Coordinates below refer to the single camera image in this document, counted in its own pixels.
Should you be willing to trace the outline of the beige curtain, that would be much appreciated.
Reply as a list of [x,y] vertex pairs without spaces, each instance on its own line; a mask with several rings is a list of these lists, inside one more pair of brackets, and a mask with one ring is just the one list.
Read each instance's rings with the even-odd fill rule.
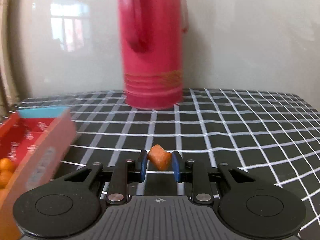
[[29,94],[22,63],[19,0],[1,0],[1,119]]

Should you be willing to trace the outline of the orange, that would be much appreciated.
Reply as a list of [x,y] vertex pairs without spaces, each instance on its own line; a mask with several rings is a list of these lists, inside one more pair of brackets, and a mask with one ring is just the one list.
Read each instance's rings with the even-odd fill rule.
[[13,173],[11,171],[4,170],[0,172],[0,188],[1,189],[6,188],[7,184],[12,178],[12,175]]
[[9,158],[2,158],[0,160],[0,171],[1,172],[11,172],[14,173],[16,169],[16,164],[12,162]]

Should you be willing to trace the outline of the colourful cardboard box tray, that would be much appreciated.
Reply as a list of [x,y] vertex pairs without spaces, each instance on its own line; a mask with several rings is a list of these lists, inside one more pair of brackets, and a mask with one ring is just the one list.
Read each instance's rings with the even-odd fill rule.
[[1,159],[16,169],[1,189],[1,239],[19,239],[12,208],[25,192],[49,182],[76,137],[66,106],[19,109],[1,125]]

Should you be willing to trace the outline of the red thermos flask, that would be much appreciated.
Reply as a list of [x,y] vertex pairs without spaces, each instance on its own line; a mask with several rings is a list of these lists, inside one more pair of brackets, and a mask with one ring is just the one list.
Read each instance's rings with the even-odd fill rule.
[[186,0],[118,0],[126,103],[167,109],[182,100]]

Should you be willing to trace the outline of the black white checked tablecloth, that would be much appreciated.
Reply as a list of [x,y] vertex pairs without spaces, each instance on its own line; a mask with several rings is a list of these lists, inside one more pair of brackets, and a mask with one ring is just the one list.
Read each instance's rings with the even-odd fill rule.
[[319,239],[319,109],[295,94],[187,89],[162,111],[107,91],[25,99],[18,109],[68,106],[77,139],[56,177],[93,162],[112,166],[161,145],[208,167],[236,166],[297,195],[305,204],[302,239]]

